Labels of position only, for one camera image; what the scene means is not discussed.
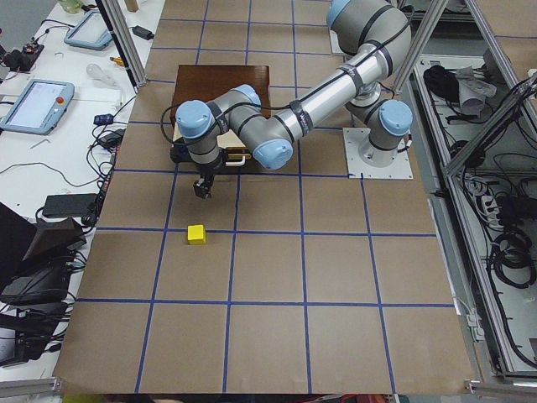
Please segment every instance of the robotic arm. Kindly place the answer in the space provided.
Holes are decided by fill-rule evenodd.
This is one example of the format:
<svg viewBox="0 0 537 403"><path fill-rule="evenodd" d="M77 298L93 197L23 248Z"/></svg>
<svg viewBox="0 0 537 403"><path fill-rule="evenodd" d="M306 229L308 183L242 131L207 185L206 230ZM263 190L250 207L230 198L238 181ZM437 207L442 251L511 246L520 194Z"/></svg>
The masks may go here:
<svg viewBox="0 0 537 403"><path fill-rule="evenodd" d="M248 85L208 103L184 102L177 109L185 147L201 174L194 184L197 196L211 196L214 175L226 164L216 141L220 134L232 129L254 159L277 170L293 155L292 144L342 105L371 128L360 148L364 160L389 165L409 130L412 112L402 102L380 101L378 81L403 62L410 46L409 22L385 0L333 0L326 22L336 31L347 62L271 118L259 113L259 97Z"/></svg>

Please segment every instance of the blue joint cap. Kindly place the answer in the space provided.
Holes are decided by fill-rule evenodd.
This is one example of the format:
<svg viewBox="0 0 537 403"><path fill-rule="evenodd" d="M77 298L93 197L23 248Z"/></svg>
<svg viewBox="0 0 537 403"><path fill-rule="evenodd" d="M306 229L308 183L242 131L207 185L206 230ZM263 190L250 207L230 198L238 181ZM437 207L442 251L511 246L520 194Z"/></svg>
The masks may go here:
<svg viewBox="0 0 537 403"><path fill-rule="evenodd" d="M328 28L332 28L334 21L336 21L337 17L339 17L339 14L341 14L341 11L343 11L343 9L350 2L351 0L332 0L330 9L326 15L326 24L328 25Z"/></svg>
<svg viewBox="0 0 537 403"><path fill-rule="evenodd" d="M233 90L242 92L244 95L246 95L250 99L251 103L255 103L256 105L261 105L261 99L259 99L259 95L248 84L242 84L241 86L238 86L237 88L233 88Z"/></svg>
<svg viewBox="0 0 537 403"><path fill-rule="evenodd" d="M378 116L383 127L396 137L402 137L409 132L413 119L407 104L394 99L383 103Z"/></svg>
<svg viewBox="0 0 537 403"><path fill-rule="evenodd" d="M284 139L272 139L258 145L253 158L268 170L278 170L293 156L293 146Z"/></svg>
<svg viewBox="0 0 537 403"><path fill-rule="evenodd" d="M211 126L211 109L202 101L186 101L177 108L175 121L185 139L197 139Z"/></svg>

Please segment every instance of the yellow cube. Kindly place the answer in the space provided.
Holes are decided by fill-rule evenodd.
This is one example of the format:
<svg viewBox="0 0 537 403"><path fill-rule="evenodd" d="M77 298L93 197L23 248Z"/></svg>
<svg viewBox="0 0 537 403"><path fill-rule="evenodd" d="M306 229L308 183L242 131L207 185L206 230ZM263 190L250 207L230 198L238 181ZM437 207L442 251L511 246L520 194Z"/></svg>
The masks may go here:
<svg viewBox="0 0 537 403"><path fill-rule="evenodd" d="M205 226L202 224L189 225L188 226L188 244L189 245L205 245L205 243L206 243Z"/></svg>

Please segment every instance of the black bag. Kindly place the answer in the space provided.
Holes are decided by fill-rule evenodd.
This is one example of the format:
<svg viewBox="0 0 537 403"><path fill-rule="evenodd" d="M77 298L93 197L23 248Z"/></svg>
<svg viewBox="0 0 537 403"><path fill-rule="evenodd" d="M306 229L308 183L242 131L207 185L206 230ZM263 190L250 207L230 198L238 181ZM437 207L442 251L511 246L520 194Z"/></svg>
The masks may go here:
<svg viewBox="0 0 537 403"><path fill-rule="evenodd" d="M425 85L433 94L452 103L459 103L459 81L455 74L441 65L433 65L423 73Z"/></svg>

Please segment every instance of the white mounting plate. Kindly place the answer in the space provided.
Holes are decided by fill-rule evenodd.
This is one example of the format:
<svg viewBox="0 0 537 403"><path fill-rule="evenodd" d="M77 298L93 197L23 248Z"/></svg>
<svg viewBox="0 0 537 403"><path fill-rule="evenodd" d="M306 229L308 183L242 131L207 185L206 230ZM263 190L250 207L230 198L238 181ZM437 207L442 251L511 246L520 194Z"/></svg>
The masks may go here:
<svg viewBox="0 0 537 403"><path fill-rule="evenodd" d="M377 168L363 162L358 155L358 146L368 134L368 128L343 128L349 178L360 179L363 176L365 179L414 179L406 151L397 154L394 162L386 168ZM401 140L399 148L403 147L404 141Z"/></svg>
<svg viewBox="0 0 537 403"><path fill-rule="evenodd" d="M330 45L332 47L332 54L333 55L344 55L343 50L339 47L339 43L337 42L337 34L334 31L330 31Z"/></svg>

